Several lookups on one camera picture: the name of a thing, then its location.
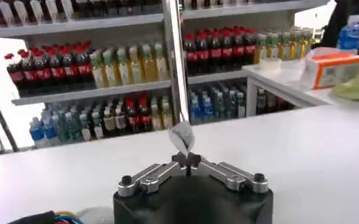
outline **white countertop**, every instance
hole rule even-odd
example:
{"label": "white countertop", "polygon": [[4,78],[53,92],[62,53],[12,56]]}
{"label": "white countertop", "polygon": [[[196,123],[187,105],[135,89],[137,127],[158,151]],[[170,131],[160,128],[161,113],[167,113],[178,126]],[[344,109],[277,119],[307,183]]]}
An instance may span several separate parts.
{"label": "white countertop", "polygon": [[[359,223],[359,110],[321,106],[194,127],[193,152],[274,191],[274,224]],[[166,131],[0,156],[0,223],[112,206],[123,175],[176,153]]]}

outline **blue bottle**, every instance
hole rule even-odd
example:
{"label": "blue bottle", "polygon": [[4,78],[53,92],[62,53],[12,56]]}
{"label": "blue bottle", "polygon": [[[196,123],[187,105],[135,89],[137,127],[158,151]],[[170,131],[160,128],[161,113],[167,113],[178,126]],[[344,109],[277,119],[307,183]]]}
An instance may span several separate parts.
{"label": "blue bottle", "polygon": [[341,52],[357,54],[359,50],[359,15],[349,17],[347,25],[339,33],[336,48]]}

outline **red label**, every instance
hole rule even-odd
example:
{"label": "red label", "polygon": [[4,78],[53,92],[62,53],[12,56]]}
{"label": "red label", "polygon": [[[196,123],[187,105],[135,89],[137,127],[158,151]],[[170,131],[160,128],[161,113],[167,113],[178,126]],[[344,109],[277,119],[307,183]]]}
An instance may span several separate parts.
{"label": "red label", "polygon": [[232,48],[224,48],[222,50],[222,56],[223,57],[231,57],[232,56],[233,49]]}
{"label": "red label", "polygon": [[13,82],[19,82],[23,80],[23,74],[22,72],[13,72],[13,73],[9,73],[11,80]]}
{"label": "red label", "polygon": [[233,54],[236,56],[244,55],[244,47],[235,47],[233,48]]}
{"label": "red label", "polygon": [[77,75],[77,68],[74,65],[71,65],[71,67],[64,67],[65,74],[67,76],[75,76]]}
{"label": "red label", "polygon": [[81,75],[91,74],[91,66],[90,65],[79,65],[77,68]]}
{"label": "red label", "polygon": [[188,52],[187,53],[187,60],[188,61],[196,61],[196,60],[198,60],[197,52]]}
{"label": "red label", "polygon": [[255,54],[256,49],[257,49],[257,47],[255,45],[246,46],[246,47],[244,47],[244,53],[245,54]]}
{"label": "red label", "polygon": [[65,70],[63,67],[60,68],[52,68],[53,77],[61,78],[65,76]]}
{"label": "red label", "polygon": [[37,73],[35,71],[24,72],[26,80],[35,80],[37,79]]}
{"label": "red label", "polygon": [[212,49],[212,50],[210,50],[210,56],[212,58],[221,58],[221,49]]}
{"label": "red label", "polygon": [[209,59],[209,51],[199,51],[198,57],[201,60],[208,60]]}
{"label": "red label", "polygon": [[37,76],[41,80],[49,79],[51,77],[51,70],[49,68],[37,70]]}

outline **white bottle cap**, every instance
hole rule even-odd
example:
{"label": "white bottle cap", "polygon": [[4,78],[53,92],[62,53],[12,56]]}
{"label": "white bottle cap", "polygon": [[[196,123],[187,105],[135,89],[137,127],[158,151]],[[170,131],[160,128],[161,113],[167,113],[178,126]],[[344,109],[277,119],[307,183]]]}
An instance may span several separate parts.
{"label": "white bottle cap", "polygon": [[349,17],[348,24],[359,23],[359,15],[352,15]]}

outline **bottle label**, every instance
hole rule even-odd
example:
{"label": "bottle label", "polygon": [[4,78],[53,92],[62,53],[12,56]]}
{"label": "bottle label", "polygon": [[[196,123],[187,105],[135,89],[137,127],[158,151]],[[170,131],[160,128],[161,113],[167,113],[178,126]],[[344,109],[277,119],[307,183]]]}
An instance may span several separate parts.
{"label": "bottle label", "polygon": [[96,138],[101,139],[104,136],[104,132],[102,131],[101,126],[94,127]]}
{"label": "bottle label", "polygon": [[91,141],[91,133],[88,128],[82,129],[82,135],[83,135],[84,141],[87,141],[87,142]]}
{"label": "bottle label", "polygon": [[41,4],[37,0],[31,0],[30,5],[32,6],[34,15],[37,19],[38,23],[41,23],[44,21],[44,13],[43,9],[41,8]]}
{"label": "bottle label", "polygon": [[224,48],[222,49],[222,56],[223,57],[231,57],[232,56],[233,49],[232,48]]}
{"label": "bottle label", "polygon": [[245,46],[244,53],[245,54],[255,54],[257,47],[255,45]]}
{"label": "bottle label", "polygon": [[14,1],[14,7],[16,12],[18,13],[19,18],[21,19],[21,23],[27,25],[29,21],[27,20],[27,11],[23,2]]}
{"label": "bottle label", "polygon": [[45,0],[46,6],[48,7],[49,14],[53,22],[59,20],[59,11],[57,10],[55,0]]}
{"label": "bottle label", "polygon": [[233,54],[236,55],[236,56],[244,55],[244,47],[240,46],[240,47],[233,48]]}
{"label": "bottle label", "polygon": [[197,61],[198,54],[197,54],[197,52],[187,52],[186,58],[188,61]]}
{"label": "bottle label", "polygon": [[212,50],[210,50],[210,56],[212,58],[221,58],[221,49],[212,49]]}
{"label": "bottle label", "polygon": [[62,78],[65,76],[65,70],[63,67],[52,68],[52,74],[53,74],[53,77]]}
{"label": "bottle label", "polygon": [[89,75],[89,74],[91,74],[91,65],[79,65],[77,68],[78,68],[79,73],[81,75]]}
{"label": "bottle label", "polygon": [[37,79],[37,73],[35,71],[26,71],[24,72],[26,80],[36,80]]}
{"label": "bottle label", "polygon": [[141,69],[139,64],[132,65],[132,74],[133,74],[133,80],[135,83],[142,83],[143,80],[141,78]]}
{"label": "bottle label", "polygon": [[209,59],[209,51],[198,51],[198,58],[201,60]]}
{"label": "bottle label", "polygon": [[19,81],[23,80],[22,72],[12,72],[12,73],[9,73],[9,75],[13,82],[19,82]]}
{"label": "bottle label", "polygon": [[41,80],[49,79],[51,77],[51,70],[49,68],[37,70],[37,77]]}
{"label": "bottle label", "polygon": [[74,65],[71,65],[70,67],[64,67],[65,74],[67,76],[75,76],[77,75],[77,67]]}
{"label": "bottle label", "polygon": [[4,17],[7,25],[9,25],[9,26],[14,25],[15,24],[14,15],[11,12],[11,8],[10,8],[9,3],[1,1],[0,2],[0,9],[2,11],[3,17]]}

